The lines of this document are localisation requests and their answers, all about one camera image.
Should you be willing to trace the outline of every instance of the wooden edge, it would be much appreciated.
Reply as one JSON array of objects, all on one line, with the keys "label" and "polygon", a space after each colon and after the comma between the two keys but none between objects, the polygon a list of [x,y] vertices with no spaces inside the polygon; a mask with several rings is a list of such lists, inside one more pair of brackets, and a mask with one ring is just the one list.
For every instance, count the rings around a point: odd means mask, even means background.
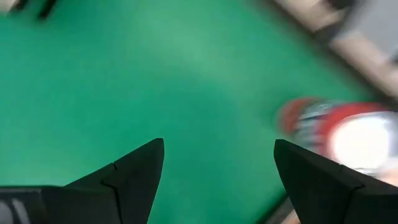
[{"label": "wooden edge", "polygon": [[[339,21],[336,13],[322,0],[273,0],[311,32]],[[354,67],[361,76],[388,97],[398,99],[398,66],[359,32],[334,39],[330,50]]]},{"label": "wooden edge", "polygon": [[17,3],[18,0],[0,0],[0,12],[7,14]]},{"label": "wooden edge", "polygon": [[296,211],[293,210],[281,224],[300,224]]},{"label": "wooden edge", "polygon": [[315,32],[340,20],[339,12],[334,11],[321,0],[275,0],[305,27]]}]

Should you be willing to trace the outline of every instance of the blurred object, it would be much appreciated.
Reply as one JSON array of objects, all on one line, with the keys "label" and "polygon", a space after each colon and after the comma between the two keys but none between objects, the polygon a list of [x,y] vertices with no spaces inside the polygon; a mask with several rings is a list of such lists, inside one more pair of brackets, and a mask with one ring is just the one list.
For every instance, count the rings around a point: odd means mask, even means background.
[{"label": "blurred object", "polygon": [[299,98],[281,110],[280,128],[303,147],[367,175],[389,173],[398,118],[376,103]]},{"label": "blurred object", "polygon": [[293,210],[286,219],[282,222],[282,224],[300,224],[299,217],[295,210]]},{"label": "blurred object", "polygon": [[398,188],[278,139],[274,159],[303,224],[396,221]]},{"label": "blurred object", "polygon": [[7,14],[18,2],[19,0],[0,0],[0,11]]},{"label": "blurred object", "polygon": [[398,100],[395,1],[273,0],[373,87]]},{"label": "blurred object", "polygon": [[398,187],[398,169],[386,169],[385,172],[379,175],[379,180],[384,181],[385,183],[394,185]]},{"label": "blurred object", "polygon": [[[31,0],[0,0],[0,11],[7,14],[12,11],[23,11]],[[38,20],[46,19],[52,12],[57,0],[45,0],[37,15]]]}]

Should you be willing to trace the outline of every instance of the green cloth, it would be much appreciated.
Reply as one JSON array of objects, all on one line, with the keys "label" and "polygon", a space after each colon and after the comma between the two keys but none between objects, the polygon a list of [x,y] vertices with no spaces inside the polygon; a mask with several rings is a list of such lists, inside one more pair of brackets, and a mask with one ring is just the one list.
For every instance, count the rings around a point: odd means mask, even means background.
[{"label": "green cloth", "polygon": [[0,18],[0,184],[67,184],[164,138],[149,223],[253,223],[284,192],[279,107],[368,97],[255,1],[68,0],[43,23],[33,13]]}]

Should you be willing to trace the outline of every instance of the red can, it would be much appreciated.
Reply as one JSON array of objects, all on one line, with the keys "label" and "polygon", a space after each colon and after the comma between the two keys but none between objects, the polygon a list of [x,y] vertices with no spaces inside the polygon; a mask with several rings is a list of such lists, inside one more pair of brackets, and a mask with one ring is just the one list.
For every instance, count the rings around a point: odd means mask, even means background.
[{"label": "red can", "polygon": [[282,108],[279,124],[281,130],[297,144],[336,161],[331,141],[341,123],[359,114],[374,116],[374,113],[387,111],[377,103],[299,98]]}]

